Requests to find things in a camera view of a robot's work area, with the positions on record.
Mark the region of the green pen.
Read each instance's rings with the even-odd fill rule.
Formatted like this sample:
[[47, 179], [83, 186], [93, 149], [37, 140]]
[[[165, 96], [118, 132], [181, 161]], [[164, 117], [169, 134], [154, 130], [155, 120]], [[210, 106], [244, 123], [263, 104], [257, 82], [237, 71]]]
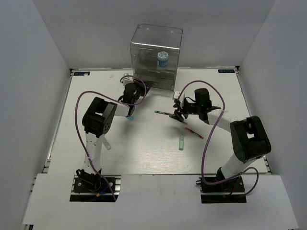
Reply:
[[161, 115], [168, 115], [168, 116], [172, 115], [172, 113], [167, 113], [167, 112], [162, 112], [162, 111], [155, 111], [155, 113], [161, 114]]

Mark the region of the red pen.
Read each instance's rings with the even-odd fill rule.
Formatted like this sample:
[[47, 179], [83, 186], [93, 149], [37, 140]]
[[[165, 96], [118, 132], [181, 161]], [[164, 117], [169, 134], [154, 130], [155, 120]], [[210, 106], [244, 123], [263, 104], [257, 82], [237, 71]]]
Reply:
[[190, 133], [194, 134], [195, 136], [199, 137], [200, 139], [204, 139], [204, 137], [203, 137], [202, 135], [196, 133], [196, 132], [193, 131], [192, 129], [190, 129], [190, 128], [188, 128], [188, 127], [185, 127], [185, 129], [186, 129], [188, 132], [190, 132]]

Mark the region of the blue white round tape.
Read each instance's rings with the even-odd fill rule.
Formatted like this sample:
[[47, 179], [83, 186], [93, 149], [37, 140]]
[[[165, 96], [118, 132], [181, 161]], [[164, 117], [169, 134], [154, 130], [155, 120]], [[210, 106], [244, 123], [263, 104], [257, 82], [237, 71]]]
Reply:
[[169, 54], [166, 51], [157, 53], [157, 64], [159, 67], [165, 68], [168, 65]]

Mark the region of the clear plastic drawer organizer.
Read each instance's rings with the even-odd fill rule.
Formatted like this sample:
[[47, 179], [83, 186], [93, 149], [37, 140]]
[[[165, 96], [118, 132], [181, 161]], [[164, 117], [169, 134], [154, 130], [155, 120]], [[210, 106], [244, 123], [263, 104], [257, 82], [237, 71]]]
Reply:
[[[173, 91], [176, 82], [183, 29], [180, 27], [138, 24], [130, 42], [133, 74], [143, 81], [154, 81], [154, 88]], [[157, 53], [169, 54], [165, 68], [157, 64]]]

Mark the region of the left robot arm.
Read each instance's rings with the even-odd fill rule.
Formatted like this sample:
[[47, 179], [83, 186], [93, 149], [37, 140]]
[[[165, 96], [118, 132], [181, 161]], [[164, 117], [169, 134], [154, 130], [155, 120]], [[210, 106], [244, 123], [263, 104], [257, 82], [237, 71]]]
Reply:
[[78, 170], [78, 176], [85, 179], [85, 186], [90, 191], [97, 191], [101, 187], [101, 152], [105, 135], [111, 128], [115, 116], [130, 118], [135, 110], [135, 106], [140, 104], [140, 98], [144, 98], [151, 89], [152, 81], [142, 81], [139, 79], [130, 80], [124, 78], [121, 80], [124, 85], [124, 92], [118, 100], [109, 99], [105, 101], [106, 96], [95, 97], [83, 118], [86, 142], [81, 143], [85, 150], [83, 166]]

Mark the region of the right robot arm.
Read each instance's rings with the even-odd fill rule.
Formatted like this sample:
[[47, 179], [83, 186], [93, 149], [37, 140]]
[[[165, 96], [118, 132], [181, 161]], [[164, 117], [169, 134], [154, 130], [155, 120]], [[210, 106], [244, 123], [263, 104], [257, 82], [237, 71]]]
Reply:
[[212, 105], [206, 88], [196, 89], [194, 94], [195, 99], [189, 102], [181, 92], [174, 92], [175, 110], [170, 117], [183, 123], [189, 115], [197, 115], [204, 123], [231, 134], [234, 153], [216, 173], [217, 187], [228, 191], [234, 185], [233, 178], [254, 161], [271, 152], [270, 141], [258, 116], [229, 117], [222, 108]]

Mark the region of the green highlighter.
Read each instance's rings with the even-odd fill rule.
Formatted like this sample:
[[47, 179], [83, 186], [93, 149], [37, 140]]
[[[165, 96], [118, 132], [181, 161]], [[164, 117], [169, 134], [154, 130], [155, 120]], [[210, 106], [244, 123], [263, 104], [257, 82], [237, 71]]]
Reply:
[[179, 135], [178, 150], [184, 150], [184, 137], [185, 137], [184, 131], [181, 131]]

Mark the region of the orange highlighter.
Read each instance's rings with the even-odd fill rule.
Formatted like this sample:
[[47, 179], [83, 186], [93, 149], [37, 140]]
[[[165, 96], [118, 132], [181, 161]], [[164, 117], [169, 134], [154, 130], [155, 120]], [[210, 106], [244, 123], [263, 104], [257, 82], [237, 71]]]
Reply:
[[106, 138], [103, 139], [103, 144], [104, 144], [104, 146], [105, 146], [105, 148], [106, 148], [107, 150], [111, 150], [111, 149], [112, 149], [110, 143], [107, 141]]

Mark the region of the left blue corner label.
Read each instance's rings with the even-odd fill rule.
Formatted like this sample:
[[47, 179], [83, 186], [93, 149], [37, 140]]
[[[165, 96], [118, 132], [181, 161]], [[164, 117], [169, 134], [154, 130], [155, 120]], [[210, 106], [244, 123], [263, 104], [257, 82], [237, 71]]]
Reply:
[[74, 76], [89, 76], [90, 72], [89, 71], [82, 71], [82, 72], [74, 72]]

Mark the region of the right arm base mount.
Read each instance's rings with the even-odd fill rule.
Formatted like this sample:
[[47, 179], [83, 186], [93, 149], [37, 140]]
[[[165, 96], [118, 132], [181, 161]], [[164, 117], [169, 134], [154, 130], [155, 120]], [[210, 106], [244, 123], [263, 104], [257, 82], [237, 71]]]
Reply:
[[207, 185], [200, 177], [195, 184], [200, 187], [202, 204], [239, 204], [247, 202], [241, 177], [217, 185]]

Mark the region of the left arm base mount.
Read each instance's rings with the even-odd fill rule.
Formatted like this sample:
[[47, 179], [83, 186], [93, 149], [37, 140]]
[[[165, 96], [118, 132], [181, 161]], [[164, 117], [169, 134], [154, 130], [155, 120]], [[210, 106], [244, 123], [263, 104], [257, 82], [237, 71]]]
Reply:
[[[121, 176], [105, 175], [110, 186], [112, 187], [115, 198], [120, 193]], [[102, 178], [98, 178], [98, 185], [90, 185], [82, 181], [77, 175], [74, 176], [71, 188], [70, 202], [115, 202], [113, 195]]]

